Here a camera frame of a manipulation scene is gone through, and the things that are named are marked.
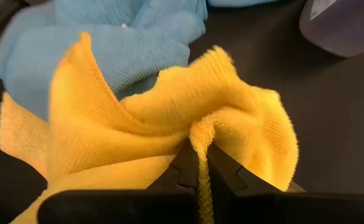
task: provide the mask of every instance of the dark gray surface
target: dark gray surface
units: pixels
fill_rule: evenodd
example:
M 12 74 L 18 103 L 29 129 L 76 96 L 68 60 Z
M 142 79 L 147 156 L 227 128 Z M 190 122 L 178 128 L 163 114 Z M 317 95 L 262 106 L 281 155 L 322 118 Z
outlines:
M 295 181 L 308 191 L 364 194 L 364 54 L 343 60 L 308 43 L 303 1 L 210 9 L 191 59 L 213 45 L 234 58 L 249 84 L 275 89 L 299 139 Z M 0 99 L 2 85 L 0 82 Z M 25 163 L 0 151 L 0 211 L 13 217 L 45 188 Z

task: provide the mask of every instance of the towel fibers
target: towel fibers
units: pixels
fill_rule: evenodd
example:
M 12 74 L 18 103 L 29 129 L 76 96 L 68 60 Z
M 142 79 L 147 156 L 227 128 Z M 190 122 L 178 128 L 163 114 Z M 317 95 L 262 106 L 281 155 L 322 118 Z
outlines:
M 15 102 L 47 121 L 53 72 L 81 31 L 91 34 L 96 62 L 122 99 L 150 89 L 160 70 L 186 66 L 187 44 L 205 32 L 206 18 L 205 0 L 52 0 L 9 23 L 0 78 Z
M 48 188 L 14 223 L 36 223 L 39 205 L 59 191 L 145 189 L 167 169 L 185 138 L 200 158 L 200 192 L 207 193 L 200 193 L 200 211 L 204 223 L 211 223 L 212 204 L 202 202 L 210 202 L 204 155 L 212 141 L 281 190 L 298 157 L 278 94 L 241 81 L 218 47 L 187 68 L 161 71 L 151 90 L 118 101 L 95 62 L 90 35 L 82 33 L 55 71 L 46 127 Z

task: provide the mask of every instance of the yellow microfiber towel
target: yellow microfiber towel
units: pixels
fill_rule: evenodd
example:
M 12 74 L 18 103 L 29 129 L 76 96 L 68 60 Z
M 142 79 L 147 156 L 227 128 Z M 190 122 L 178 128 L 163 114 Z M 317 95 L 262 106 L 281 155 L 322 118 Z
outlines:
M 64 190 L 145 189 L 167 169 L 185 138 L 199 157 L 203 223 L 213 223 L 205 157 L 212 142 L 283 191 L 297 164 L 296 136 L 279 95 L 241 81 L 219 47 L 187 68 L 163 70 L 153 89 L 118 101 L 95 62 L 89 34 L 82 33 L 54 73 L 49 108 L 45 124 L 6 94 L 3 98 L 1 149 L 48 180 L 47 190 L 13 223 L 37 223 L 39 205 Z M 7 120 L 10 110 L 18 110 L 19 120 Z M 26 130 L 20 141 L 10 145 L 7 136 L 18 135 L 6 133 L 5 125 Z

